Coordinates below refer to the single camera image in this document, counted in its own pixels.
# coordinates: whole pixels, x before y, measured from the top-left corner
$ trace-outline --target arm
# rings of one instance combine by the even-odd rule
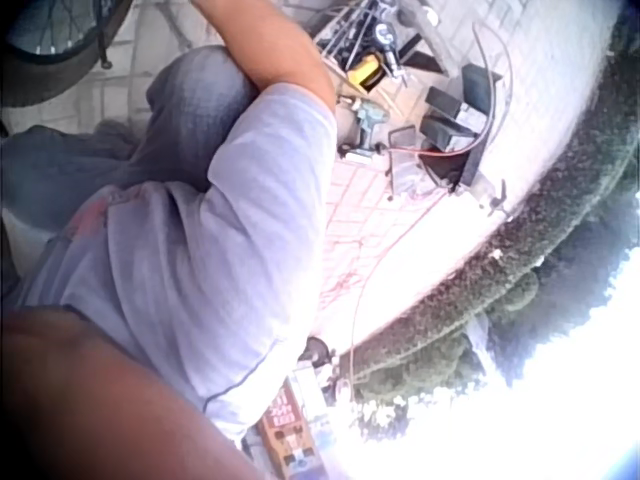
[[[194,0],[194,4],[260,90],[291,83],[334,110],[335,89],[315,45],[269,0]]]
[[[2,407],[52,478],[265,478],[202,414],[61,309],[3,319]]]

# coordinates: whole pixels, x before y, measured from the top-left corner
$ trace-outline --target tiled ground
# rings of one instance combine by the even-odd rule
[[[287,14],[304,22],[313,15],[309,8],[317,10],[331,3],[302,0],[281,6]],[[460,62],[470,58],[479,63],[471,34],[474,20],[486,21],[508,41],[515,73],[513,102],[481,170],[494,184],[506,180],[507,207],[513,207],[568,140],[606,54],[618,3],[430,3],[441,18],[439,31]],[[483,35],[483,39],[495,68],[505,73],[506,59],[497,43],[489,35]],[[5,109],[2,117],[14,132],[38,123],[66,132],[89,132],[102,118],[131,119],[139,128],[149,115],[144,92],[154,75],[181,52],[215,43],[220,43],[220,38],[188,2],[136,0],[109,49],[112,70],[104,71],[98,66],[58,98],[35,107]],[[382,85],[401,111],[391,111],[394,126],[405,124],[405,117],[419,113],[416,106],[422,104],[426,88],[434,81],[441,83],[442,79],[421,76],[412,80],[413,93],[392,83]],[[379,95],[374,98],[385,103]],[[498,104],[503,101],[504,90]],[[338,119],[343,136],[352,131],[348,112],[339,110]],[[386,140],[387,130],[379,130],[381,140]],[[373,167],[337,161],[327,204],[325,283],[316,333],[340,351],[350,344],[359,300],[356,340],[383,327],[450,274],[504,220],[501,215],[487,218],[467,195],[447,198],[388,251],[436,198],[413,205],[401,199],[388,201],[388,178],[384,174],[387,165],[381,161]]]

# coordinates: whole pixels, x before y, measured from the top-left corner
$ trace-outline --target bicycle tire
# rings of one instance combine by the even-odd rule
[[[105,45],[113,41],[131,8],[132,0],[122,0],[104,26]],[[30,61],[28,56],[8,44],[2,51],[0,105],[28,107],[64,93],[77,84],[100,59],[97,35],[88,39],[76,55],[57,63]]]

